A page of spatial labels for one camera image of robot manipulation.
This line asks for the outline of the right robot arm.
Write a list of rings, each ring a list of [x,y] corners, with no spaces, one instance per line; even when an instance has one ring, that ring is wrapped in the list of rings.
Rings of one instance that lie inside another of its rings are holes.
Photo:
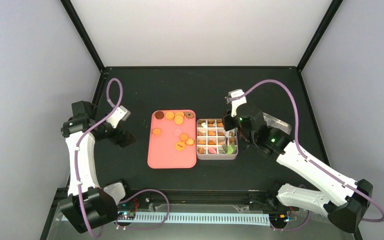
[[[233,103],[223,117],[225,130],[236,130],[249,146],[259,148],[266,159],[294,171],[316,190],[289,183],[266,193],[265,204],[273,210],[282,205],[298,207],[328,218],[338,229],[354,233],[370,206],[373,185],[366,179],[347,177],[304,150],[279,128],[269,126],[264,113],[252,103]]]

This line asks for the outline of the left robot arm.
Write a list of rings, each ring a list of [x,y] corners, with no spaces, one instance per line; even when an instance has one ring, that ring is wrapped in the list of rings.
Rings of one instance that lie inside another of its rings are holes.
[[[69,151],[70,182],[67,198],[62,200],[60,209],[82,234],[115,221],[117,205],[126,196],[123,179],[100,186],[94,159],[95,143],[109,139],[124,148],[136,139],[128,130],[122,129],[122,122],[131,114],[124,106],[111,112],[99,125],[96,125],[90,102],[78,101],[71,107],[73,116],[61,128]]]

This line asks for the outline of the silver metal tongs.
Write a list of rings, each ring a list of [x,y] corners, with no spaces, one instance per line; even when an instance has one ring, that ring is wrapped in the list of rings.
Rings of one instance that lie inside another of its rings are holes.
[[[234,130],[226,131],[224,133],[224,138],[221,144],[222,152],[226,154],[227,146],[232,146],[234,148],[234,154],[229,155],[235,155],[237,153],[237,139],[236,139],[236,132]]]

